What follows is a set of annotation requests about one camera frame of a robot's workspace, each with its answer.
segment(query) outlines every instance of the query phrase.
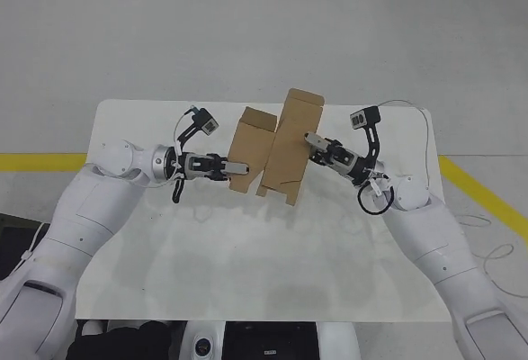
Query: concrete floor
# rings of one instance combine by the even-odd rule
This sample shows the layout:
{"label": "concrete floor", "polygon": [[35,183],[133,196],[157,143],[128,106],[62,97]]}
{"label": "concrete floor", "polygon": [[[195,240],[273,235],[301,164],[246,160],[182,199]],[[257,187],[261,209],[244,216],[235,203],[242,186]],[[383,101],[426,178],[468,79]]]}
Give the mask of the concrete floor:
{"label": "concrete floor", "polygon": [[[528,0],[0,0],[0,152],[86,152],[107,98],[280,103],[293,86],[421,104],[438,152],[528,217]],[[0,203],[49,218],[71,176],[1,174]],[[454,212],[486,214],[443,185]],[[496,221],[466,231],[478,252],[521,244]],[[528,293],[523,247],[493,267]],[[447,323],[358,337],[365,359],[461,358]]]}

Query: cardboard box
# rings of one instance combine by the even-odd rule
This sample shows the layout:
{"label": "cardboard box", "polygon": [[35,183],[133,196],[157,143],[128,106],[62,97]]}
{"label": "cardboard box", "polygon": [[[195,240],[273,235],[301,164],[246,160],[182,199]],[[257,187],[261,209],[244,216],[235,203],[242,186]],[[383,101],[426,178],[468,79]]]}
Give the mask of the cardboard box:
{"label": "cardboard box", "polygon": [[231,177],[229,188],[247,193],[249,185],[264,170],[256,194],[268,190],[286,194],[286,203],[295,205],[309,159],[308,131],[318,130],[324,98],[290,89],[283,104],[277,130],[275,116],[247,107],[237,125],[229,149],[229,161],[248,164],[248,175]]}
{"label": "cardboard box", "polygon": [[272,189],[286,194],[287,204],[296,204],[310,151],[304,135],[317,132],[324,102],[320,95],[290,89],[257,195]]}
{"label": "cardboard box", "polygon": [[249,185],[264,171],[272,150],[277,117],[247,107],[239,119],[229,148],[228,160],[249,166],[247,175],[234,175],[229,180],[231,190],[247,193]]}

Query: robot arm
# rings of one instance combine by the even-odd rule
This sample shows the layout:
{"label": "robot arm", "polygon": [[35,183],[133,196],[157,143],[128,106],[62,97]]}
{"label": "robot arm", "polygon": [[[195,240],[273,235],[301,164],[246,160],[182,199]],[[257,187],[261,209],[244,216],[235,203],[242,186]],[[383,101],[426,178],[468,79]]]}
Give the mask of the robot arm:
{"label": "robot arm", "polygon": [[310,159],[368,189],[404,255],[432,282],[451,317],[455,341],[466,360],[528,360],[528,317],[507,304],[471,256],[460,224],[440,199],[411,175],[395,175],[377,161],[377,106],[352,114],[370,143],[360,157],[337,140],[306,135]]}
{"label": "robot arm", "polygon": [[[181,146],[197,130],[210,134],[217,128],[205,109],[195,111],[203,117],[196,117],[182,134]],[[174,147],[142,149],[118,141],[107,144],[93,164],[79,171],[60,197],[44,239],[0,283],[1,359],[53,358],[72,328],[82,273],[128,220],[146,188],[176,179],[177,203],[185,180],[219,181],[247,172],[246,165],[217,154],[176,152]]]}

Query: yellow floor line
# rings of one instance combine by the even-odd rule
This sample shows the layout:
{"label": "yellow floor line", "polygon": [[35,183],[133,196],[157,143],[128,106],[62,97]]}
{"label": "yellow floor line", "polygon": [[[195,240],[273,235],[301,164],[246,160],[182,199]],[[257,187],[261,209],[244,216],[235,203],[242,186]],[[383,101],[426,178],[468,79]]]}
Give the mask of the yellow floor line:
{"label": "yellow floor line", "polygon": [[0,154],[0,171],[77,171],[86,154]]}
{"label": "yellow floor line", "polygon": [[524,240],[528,253],[528,219],[492,193],[486,186],[461,170],[449,158],[440,156],[439,162],[442,176],[519,235]]}
{"label": "yellow floor line", "polygon": [[[0,154],[0,171],[77,171],[86,154]],[[442,176],[459,187],[476,203],[500,219],[524,239],[528,250],[528,219],[461,170],[449,158],[439,157]]]}

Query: white table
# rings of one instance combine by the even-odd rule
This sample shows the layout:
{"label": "white table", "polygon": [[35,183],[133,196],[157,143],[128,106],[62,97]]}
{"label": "white table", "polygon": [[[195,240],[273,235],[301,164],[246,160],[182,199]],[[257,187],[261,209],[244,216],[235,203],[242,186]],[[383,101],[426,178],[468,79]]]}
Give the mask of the white table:
{"label": "white table", "polygon": [[[170,145],[188,102],[100,103],[88,152],[126,139]],[[185,149],[228,152],[245,106],[279,114],[277,103],[195,103],[219,122]],[[349,114],[361,106],[326,105],[318,133],[365,154]],[[411,108],[381,109],[380,159],[425,178],[425,121]],[[184,122],[181,129],[189,124]],[[443,198],[430,128],[431,191]],[[87,267],[76,316],[156,320],[447,321],[433,286],[400,253],[383,221],[362,212],[356,191],[335,172],[309,164],[295,207],[283,195],[235,193],[226,184],[148,189],[124,228]]]}

